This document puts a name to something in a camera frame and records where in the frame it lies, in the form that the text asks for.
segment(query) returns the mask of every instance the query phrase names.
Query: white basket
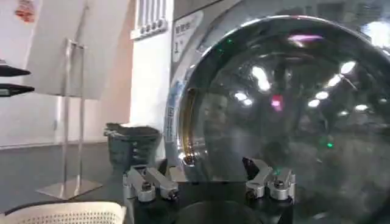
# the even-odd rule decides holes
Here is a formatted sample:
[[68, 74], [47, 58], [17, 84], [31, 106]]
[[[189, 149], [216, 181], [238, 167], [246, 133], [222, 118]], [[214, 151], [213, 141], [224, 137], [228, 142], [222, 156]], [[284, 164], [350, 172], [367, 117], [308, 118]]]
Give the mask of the white basket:
[[0, 223], [122, 224], [125, 216], [126, 208], [114, 202], [72, 202], [23, 208], [3, 218], [0, 215]]

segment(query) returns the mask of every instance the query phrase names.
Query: metal clamp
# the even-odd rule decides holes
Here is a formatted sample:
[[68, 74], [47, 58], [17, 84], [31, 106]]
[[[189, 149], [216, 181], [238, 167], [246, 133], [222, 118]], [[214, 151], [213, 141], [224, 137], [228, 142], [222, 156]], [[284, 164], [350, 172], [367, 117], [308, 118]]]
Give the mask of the metal clamp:
[[139, 201], [148, 202], [155, 199], [155, 188], [167, 200], [176, 200], [179, 185], [162, 175], [156, 168], [142, 168], [142, 174], [131, 167], [124, 175], [124, 195], [126, 198], [137, 197]]
[[145, 178], [160, 188], [161, 197], [168, 200], [175, 200], [179, 191], [179, 185], [167, 179], [156, 168], [147, 168]]
[[156, 198], [156, 189], [146, 181], [133, 167], [127, 173], [127, 185], [130, 187], [129, 197], [137, 197], [140, 202], [149, 202]]
[[246, 187], [249, 190], [251, 197], [261, 198], [264, 196], [264, 189], [267, 185], [268, 178], [272, 173], [272, 168], [267, 166], [260, 169], [259, 173], [253, 180], [246, 182]]
[[295, 199], [296, 176], [291, 172], [291, 169], [283, 168], [276, 173], [260, 159], [250, 159], [250, 161], [259, 169], [259, 172], [255, 178], [246, 182], [249, 198], [258, 199], [263, 197], [267, 187], [273, 199], [286, 200], [289, 197], [292, 200]]
[[291, 169], [283, 168], [278, 175], [274, 175], [268, 183], [270, 196], [276, 200], [286, 200], [288, 197], [295, 199], [295, 174]]

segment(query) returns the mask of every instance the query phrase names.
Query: chrome pole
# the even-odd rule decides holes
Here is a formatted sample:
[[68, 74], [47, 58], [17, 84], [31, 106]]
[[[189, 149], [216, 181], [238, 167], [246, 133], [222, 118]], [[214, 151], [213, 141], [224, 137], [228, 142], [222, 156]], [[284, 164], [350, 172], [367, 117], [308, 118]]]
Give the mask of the chrome pole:
[[71, 82], [71, 70], [72, 70], [72, 53], [73, 42], [70, 39], [66, 39], [66, 51], [65, 51], [65, 80], [63, 82], [63, 142], [62, 142], [62, 189], [61, 195], [66, 191], [66, 182], [68, 180], [68, 146], [69, 146], [69, 86]]
[[79, 170], [77, 172], [77, 184], [74, 191], [75, 195], [80, 192], [80, 186], [82, 185], [82, 172], [83, 172], [83, 159], [82, 151], [84, 144], [84, 120], [85, 120], [85, 98], [84, 98], [84, 61], [85, 61], [85, 48], [79, 46], [81, 50], [81, 72], [80, 72], [80, 119], [79, 119], [79, 150], [77, 154]]

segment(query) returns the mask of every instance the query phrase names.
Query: green light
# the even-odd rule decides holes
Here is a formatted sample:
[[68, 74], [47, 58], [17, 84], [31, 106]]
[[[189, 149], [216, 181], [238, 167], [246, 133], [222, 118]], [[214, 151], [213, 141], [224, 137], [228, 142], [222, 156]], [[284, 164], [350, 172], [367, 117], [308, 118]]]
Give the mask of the green light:
[[279, 169], [276, 169], [275, 172], [274, 172], [274, 175], [275, 175], [275, 176], [279, 176], [279, 174], [280, 174], [280, 170], [279, 170]]

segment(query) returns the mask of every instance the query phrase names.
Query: gray floor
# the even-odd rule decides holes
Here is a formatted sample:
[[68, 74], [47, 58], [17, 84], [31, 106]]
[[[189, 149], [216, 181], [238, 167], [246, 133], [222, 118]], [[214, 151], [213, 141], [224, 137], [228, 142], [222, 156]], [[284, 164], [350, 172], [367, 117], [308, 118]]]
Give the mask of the gray floor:
[[[69, 175], [76, 174], [77, 147], [69, 149]], [[14, 207], [53, 197], [36, 192], [61, 180], [61, 147], [35, 147], [0, 151], [0, 213]], [[83, 151], [84, 176], [104, 183], [95, 191], [81, 195], [80, 200], [108, 200], [122, 204], [122, 179], [112, 175], [107, 144], [86, 145]]]

